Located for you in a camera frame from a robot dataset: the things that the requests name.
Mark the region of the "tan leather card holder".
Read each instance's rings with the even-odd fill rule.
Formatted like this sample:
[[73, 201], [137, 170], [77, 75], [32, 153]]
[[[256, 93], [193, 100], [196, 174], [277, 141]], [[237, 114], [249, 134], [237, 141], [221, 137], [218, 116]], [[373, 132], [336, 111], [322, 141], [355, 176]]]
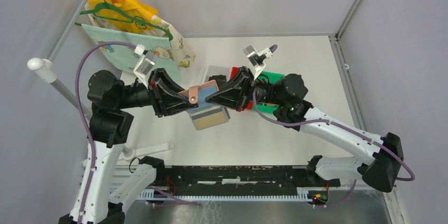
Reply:
[[229, 121], [230, 115], [226, 107], [206, 102], [206, 98], [218, 90], [217, 82], [210, 80], [179, 92], [187, 97], [191, 104], [198, 105], [198, 107], [186, 111], [196, 130], [207, 129]]

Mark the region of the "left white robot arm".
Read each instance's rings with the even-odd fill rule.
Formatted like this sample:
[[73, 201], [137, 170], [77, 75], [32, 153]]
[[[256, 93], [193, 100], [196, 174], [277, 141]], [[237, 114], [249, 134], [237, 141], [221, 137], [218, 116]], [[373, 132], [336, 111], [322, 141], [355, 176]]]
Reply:
[[127, 109], [151, 106], [161, 118], [196, 108], [198, 103], [182, 95], [183, 89], [163, 68], [153, 70], [146, 83], [126, 85], [107, 70], [93, 74], [88, 83], [93, 114], [84, 121], [89, 140], [87, 166], [74, 207], [59, 223], [123, 223], [146, 187], [166, 179], [164, 161], [144, 156], [118, 189], [111, 188], [134, 119]]

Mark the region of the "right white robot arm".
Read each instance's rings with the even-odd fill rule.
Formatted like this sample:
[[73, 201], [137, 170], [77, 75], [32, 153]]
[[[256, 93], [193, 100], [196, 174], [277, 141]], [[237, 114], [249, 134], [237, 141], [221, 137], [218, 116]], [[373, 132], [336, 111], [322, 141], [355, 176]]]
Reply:
[[250, 101], [276, 105], [274, 118], [262, 118], [298, 132], [319, 137], [351, 154], [350, 157], [314, 156], [307, 165], [305, 179], [318, 186], [325, 180], [361, 179], [371, 188], [391, 192], [403, 167], [401, 139], [394, 133], [384, 136], [369, 133], [332, 118], [306, 101], [308, 92], [302, 76], [291, 73], [275, 82], [255, 79], [246, 67], [240, 67], [220, 90], [205, 98], [211, 104], [243, 111]]

